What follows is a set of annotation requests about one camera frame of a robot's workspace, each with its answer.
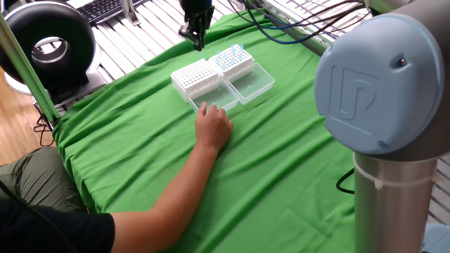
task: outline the cable bundle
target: cable bundle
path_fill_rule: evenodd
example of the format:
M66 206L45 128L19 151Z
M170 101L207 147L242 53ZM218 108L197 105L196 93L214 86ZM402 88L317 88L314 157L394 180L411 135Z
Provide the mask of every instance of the cable bundle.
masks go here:
M320 34L329 34L329 33L331 33L331 32L341 31L341 30L343 30L343 29L346 29L346 28L348 28L348 27L351 27L352 25L357 24L358 22L360 22L361 20L363 20L363 19L369 14L369 13L365 14L365 16L363 16L362 18L359 18L356 22L353 22L352 24L350 24L350 25L348 25L348 26L346 26L346 27L342 27L342 28L340 28L340 29L336 29L336 30L327 32L326 29L329 28L329 27L331 27L332 25L334 25L337 21L343 19L345 16L349 15L350 13L353 13L354 11L357 11L357 10L360 10L360 9L362 9L362 8L365 8L366 5L364 4L364 2L363 2L362 0L345 0L345 1L342 1L342 2L340 2L340 3L338 3L338 4L329 6L329 7L325 8L325 9L323 9L322 11L319 11L319 12L317 12L317 13L311 14L309 17L304 18L304 19L302 19L302 20L299 21L299 22L296 22L296 23L293 23L293 24L286 23L286 22L281 22L281 24L284 25L283 27L269 27L269 26L265 26L265 25L260 25L260 24L256 21L256 19L255 19L255 17L253 16L252 12L250 11L251 8L254 8L254 9L256 9L257 11L259 11L259 12L260 12L261 14L263 14L266 18L269 18L269 19L276 19L276 17L274 17L274 16L272 16L272 15L270 15L270 14L268 14L268 13L265 13L264 11L261 11L261 10L259 9L259 7L256 6L256 5L252 2L252 0L243 0L243 4L245 5L245 8L247 9L248 15L251 17L252 20L248 20L247 18L243 17L243 16L236 10L236 8L234 7L234 5L231 3L231 0L228 0L228 2L230 3L231 7L232 7L233 10L236 12L236 14L239 15L239 17L241 17L241 18L244 19L245 21L249 22L250 24L255 25L256 27L258 27L259 31L261 31L262 34L264 34L268 39L270 39L270 40L272 40L272 41L274 41L274 42L276 42L276 43L287 44L287 45L289 45L289 44L301 43L301 42L303 42L303 41L306 41L306 40L308 40L308 39L311 39L312 37L315 37L315 36L320 35ZM316 21L314 21L314 22L308 22L308 20L310 20L311 18L317 18L317 15L319 15L319 14L322 14L322 13L325 13L325 12L327 12L327 11L333 10L334 8L337 8L337 7L341 6L341 5L344 5L344 4L350 4L350 3L359 3L359 4L356 5L356 6L354 6L353 8L351 8L351 9L349 9L349 10L343 11L343 12L338 13L338 14L335 14L335 15L332 15L332 16L330 16L330 17L318 19L318 20L316 20ZM330 21L327 25L323 26L322 28L320 28L320 29L317 30L316 32L313 32L312 34L307 35L307 36L306 36L305 38L303 38L303 39L298 39L298 40L294 40L294 41L281 41L281 40L278 40L278 39L273 38L272 36L270 36L269 34L267 34L267 33L264 31L264 29L268 29L268 30L284 30L284 29L288 29L288 28L292 28L292 27L306 27L306 26L308 26L308 25L315 25L315 24L318 24L318 23L321 23L321 22L325 22L325 21L329 21L329 20L331 20L331 21Z

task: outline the robot logo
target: robot logo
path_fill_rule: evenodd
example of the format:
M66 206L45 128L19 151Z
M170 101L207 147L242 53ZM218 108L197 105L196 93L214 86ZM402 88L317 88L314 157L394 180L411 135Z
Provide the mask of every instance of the robot logo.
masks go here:
M351 125L358 128L358 122L364 121L375 102L378 78L348 69L339 71L338 67L332 72L330 115L348 124L353 121Z

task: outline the hand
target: hand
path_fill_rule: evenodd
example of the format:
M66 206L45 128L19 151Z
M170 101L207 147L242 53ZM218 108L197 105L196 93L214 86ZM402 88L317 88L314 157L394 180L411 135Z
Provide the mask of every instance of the hand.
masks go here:
M211 105L206 113L206 103L202 103L195 120L195 136L198 145L211 148L218 153L228 141L232 130L233 123L223 108L217 110L216 105Z

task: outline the black cable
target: black cable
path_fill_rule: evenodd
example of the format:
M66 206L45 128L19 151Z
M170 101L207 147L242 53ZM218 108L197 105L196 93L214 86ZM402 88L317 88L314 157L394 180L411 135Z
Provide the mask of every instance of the black cable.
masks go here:
M55 226L55 224L53 224L51 221L49 221L46 217L44 217L42 214L40 214L39 212L37 212L36 210L34 210L33 208L31 208L31 206L29 206L24 200L22 200L21 198L19 198L18 196L14 195L9 189L8 187L5 186L5 184L0 181L0 189L2 189L5 194L7 194L7 196L10 197L10 199L15 200L19 205L22 205L25 209L27 209L28 211L30 211L32 214L34 214L37 218L44 220L45 222L47 222L47 224L49 224L61 237L61 240L64 242L64 244L67 245L67 249L69 250L69 252L73 252L73 253L77 253L77 250L75 249L75 247L72 245L72 243L65 237L65 235L63 234L63 232L61 232L59 230L58 227Z
M359 1L359 0L347 0L347 1L342 1L342 2L340 2L340 3L338 3L338 4L335 4L335 5L333 5L333 6L330 6L330 7L327 7L327 8L325 8L325 9L323 9L322 11L319 11L318 13L313 13L313 14L311 14L309 17L303 18L301 21L295 22L295 23L293 23L293 24L286 23L286 22L282 22L282 21L279 20L278 22L279 22L280 24L286 25L286 27L279 27L279 28L287 29L287 28L291 28L291 27L306 27L306 26L308 26L308 25L315 25L315 24L318 24L318 23L321 23L321 22L324 22L324 21L332 20L333 18L338 18L339 16L342 15L343 12L338 13L338 14L335 14L335 15L332 15L332 16L329 16L329 17L326 17L326 18L319 18L318 20L316 20L316 21L314 21L314 22L307 22L307 23L305 23L305 24L302 24L302 22L304 22L304 21L306 21L306 20L308 20L308 19L310 19L310 18L317 18L317 15L319 15L319 14L322 14L322 13L325 13L325 12L327 12L327 11L330 11L330 10L332 10L333 8L338 7L338 6L340 6L340 5L343 5L343 4L349 4L349 3L361 3L361 4L358 5L358 6L364 6L363 3L362 3L361 1ZM271 15L271 14L269 14L269 13L266 13L266 12L264 12L264 11L261 11L261 10L259 9L259 7L256 6L256 4L254 4L252 1L249 1L249 4L250 4L255 10L257 10L259 13L261 13L262 15L264 15L265 18L272 19L272 20L273 20L273 19L278 19L277 17L274 17L273 15Z
M350 169L344 176L342 176L339 180L337 180L336 188L338 190L342 191L343 193L354 194L354 190L344 189L340 186L346 179L348 179L351 175L353 175L353 173L354 173L354 168Z
M355 24L361 22L361 21L362 21L365 17L367 17L369 14L370 14L370 13L365 14L362 18L359 18L357 21L353 22L353 23L350 24L350 25L347 25L347 26L345 26L345 27L341 27L341 28L336 29L336 30L333 30L333 31L329 31L329 33L331 33L331 32L340 32L340 31L342 31L343 29L347 29L348 27L351 27L352 25L355 25Z
M41 145L41 147L50 146L54 142L54 140L52 140L50 144L47 144L47 145L42 144L42 139L44 137L44 132L47 132L47 131L51 132L50 129L47 129L47 128L49 128L49 126L47 126L47 124L45 123L44 117L45 117L45 115L41 114L41 117L39 117L39 119L36 122L36 126L33 127L33 131L35 133L41 133L41 140L39 141L39 144Z
M236 8L234 7L234 5L231 3L231 0L228 0L228 2L230 3L230 6L231 6L232 9L234 10L234 12L235 12L236 14L238 14L238 16L239 16L240 18L244 19L245 21L249 22L249 23L252 24L252 25L257 25L257 22L253 22L253 21L251 21L251 20L248 20L248 19L245 18L244 16L242 16L242 15L239 13L239 11L236 10ZM360 1L360 0L346 0L346 1L342 1L342 2L340 2L340 3L338 3L338 4L329 6L329 7L325 8L325 9L323 9L322 11L319 11L318 13L313 13L313 14L311 14L309 17L304 18L304 19L302 19L302 20L299 21L299 22L295 22L295 23L293 23L293 24L285 23L285 22L280 22L281 24L286 25L285 27L268 27L268 26L263 26L263 25L262 25L261 27L263 27L264 29L269 29L269 30L284 30L284 29L288 29L288 28L292 28L292 27L296 27L296 26L313 25L313 24L316 24L316 23L320 23L320 22L323 22L323 21L332 19L332 18L336 18L336 17L338 17L338 16L339 16L340 14L342 14L342 13L338 13L338 14L332 16L332 17L327 17L327 18L324 18L324 19L319 19L319 20L314 21L314 22L309 22L309 23L307 23L307 24L301 24L301 23L304 22L304 21L306 21L306 20L308 20L308 19L310 19L310 18L316 17L318 14L325 13L325 12L327 12L327 11L329 11L329 10L332 10L333 8L336 8L336 7L341 6L341 5L343 5L343 4L349 4L349 3L361 3L361 4L363 4L363 2ZM246 4L246 2L245 2L245 0L243 1L243 4L245 5L246 9L249 9L248 6L247 6L247 4Z
M246 7L246 9L247 9L247 12L248 12L249 16L252 18L253 22L257 23L255 17L253 16L252 12L251 12L250 9L248 8L248 5L247 5L247 3L246 3L245 1L244 1L244 4L245 4L245 7ZM337 21L343 19L346 15L349 15L349 14L352 13L353 11L355 11L355 10L357 10L357 9L360 9L360 8L364 8L364 7L363 7L363 6L357 6L357 7L351 8L351 9L349 9L349 10L347 10L347 11L344 11L340 17L334 19L332 22L328 23L327 25L325 25L325 26L322 27L321 29L317 30L316 32L313 32L312 34L306 36L306 37L303 38L303 39L299 39L299 40L295 40L295 41L281 41L281 40L275 39L275 38L273 38L272 36L268 35L268 34L262 29L262 27L261 27L259 24L256 24L256 27L259 29L259 31L260 31L262 34L264 34L268 39L270 39L270 40L272 40L272 41L274 41L274 42L277 42L277 43L280 43L280 44L285 44L285 45L297 44L297 43L301 43L301 42L303 42L303 41L306 41L306 40L308 40L308 39L311 39L311 38L313 38L313 37L319 35L321 32L323 32L324 30L326 30L327 28L329 28L330 26L332 26L333 24L335 24Z

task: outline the pipette tip box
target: pipette tip box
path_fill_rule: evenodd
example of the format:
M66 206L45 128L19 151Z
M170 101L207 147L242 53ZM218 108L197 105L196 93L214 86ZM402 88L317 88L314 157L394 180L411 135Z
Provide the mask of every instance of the pipette tip box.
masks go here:
M275 79L242 46L232 45L208 60L201 59L171 75L174 88L198 111L202 102L230 110L265 91Z

